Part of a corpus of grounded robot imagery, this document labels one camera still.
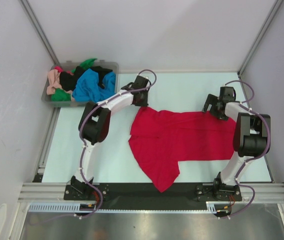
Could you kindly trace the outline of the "red t shirt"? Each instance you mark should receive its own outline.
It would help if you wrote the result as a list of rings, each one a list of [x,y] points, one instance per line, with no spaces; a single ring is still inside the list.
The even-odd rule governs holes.
[[[163,193],[180,175],[179,162],[229,160],[236,122],[210,113],[141,107],[128,144],[141,170]]]

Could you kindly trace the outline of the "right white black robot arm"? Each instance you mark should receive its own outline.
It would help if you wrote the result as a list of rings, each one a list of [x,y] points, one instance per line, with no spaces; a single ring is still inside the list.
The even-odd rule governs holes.
[[[226,167],[213,180],[209,193],[219,201],[240,195],[240,179],[249,165],[270,150],[271,117],[260,114],[236,100],[233,87],[220,87],[219,95],[208,94],[202,112],[219,120],[234,120],[234,154]]]

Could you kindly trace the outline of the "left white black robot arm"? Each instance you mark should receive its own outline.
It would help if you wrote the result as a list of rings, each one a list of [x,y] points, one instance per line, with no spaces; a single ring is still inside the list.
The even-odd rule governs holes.
[[[95,149],[108,136],[112,115],[130,105],[148,106],[149,90],[154,84],[155,82],[138,74],[133,82],[123,86],[111,97],[99,102],[89,101],[85,105],[78,127],[83,142],[79,167],[70,180],[70,186],[80,199],[89,199],[94,191],[94,174],[90,162]]]

